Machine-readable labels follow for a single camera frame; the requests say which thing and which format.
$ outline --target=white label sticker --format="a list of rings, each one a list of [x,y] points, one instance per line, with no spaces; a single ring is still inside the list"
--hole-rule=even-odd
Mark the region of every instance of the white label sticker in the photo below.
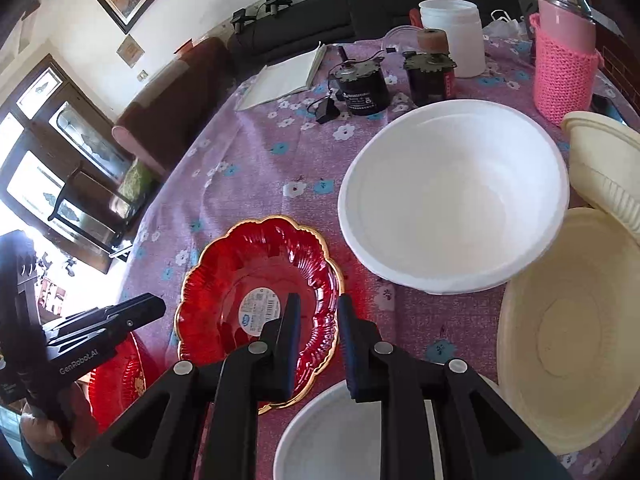
[[[267,321],[280,317],[280,300],[270,288],[254,288],[242,300],[238,322],[249,335],[259,336]]]

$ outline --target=human hand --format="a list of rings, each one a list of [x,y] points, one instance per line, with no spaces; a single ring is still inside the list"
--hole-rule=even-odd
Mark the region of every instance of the human hand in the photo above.
[[[71,442],[74,454],[81,456],[98,435],[98,424],[91,414],[91,406],[78,384],[72,384],[66,391],[74,414],[71,428]],[[54,446],[62,440],[58,425],[46,418],[36,418],[31,406],[25,404],[20,417],[20,429],[33,452],[49,462],[64,463],[60,456],[60,446]]]

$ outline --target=purple floral tablecloth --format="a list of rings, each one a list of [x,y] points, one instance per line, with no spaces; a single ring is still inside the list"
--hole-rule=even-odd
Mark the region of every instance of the purple floral tablecloth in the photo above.
[[[459,79],[458,97],[508,105],[532,117],[558,144],[565,159],[568,139],[545,120],[532,102],[533,67],[529,43],[485,39],[487,70]],[[350,57],[364,59],[379,41],[346,46]],[[368,117],[350,116],[344,104],[337,120],[320,125],[306,112],[327,92],[327,71],[339,62],[330,48],[307,92],[245,112],[234,107],[245,82],[204,128],[164,184],[143,219],[127,266],[122,299],[151,292],[164,299],[164,318],[138,330],[153,359],[168,368],[177,360],[174,313],[182,281],[203,248],[245,218],[285,214],[319,230],[345,275],[346,290],[358,309],[378,324],[383,337],[420,358],[444,362],[465,358],[476,371],[497,380],[496,335],[504,286],[460,296],[430,296],[386,282],[366,270],[340,233],[337,197],[342,178],[356,154],[381,128],[414,108],[402,57],[388,54],[382,63],[392,104]],[[595,91],[610,96],[634,129],[640,119],[619,92],[598,74]],[[580,205],[578,198],[572,205]],[[271,478],[278,441],[300,408],[344,378],[338,354],[302,402],[260,416],[257,478]],[[596,479],[618,452],[640,410],[640,396],[599,442],[561,457],[576,479]]]

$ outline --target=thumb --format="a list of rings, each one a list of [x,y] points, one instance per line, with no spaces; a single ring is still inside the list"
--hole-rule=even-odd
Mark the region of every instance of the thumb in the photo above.
[[[62,440],[62,432],[55,422],[46,418],[36,418],[33,413],[22,414],[20,428],[29,444],[53,444]]]

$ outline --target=barcode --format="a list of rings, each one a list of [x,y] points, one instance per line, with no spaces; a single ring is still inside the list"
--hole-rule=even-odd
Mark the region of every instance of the barcode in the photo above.
[[[275,300],[267,301],[267,316],[273,316],[273,308],[275,307]]]

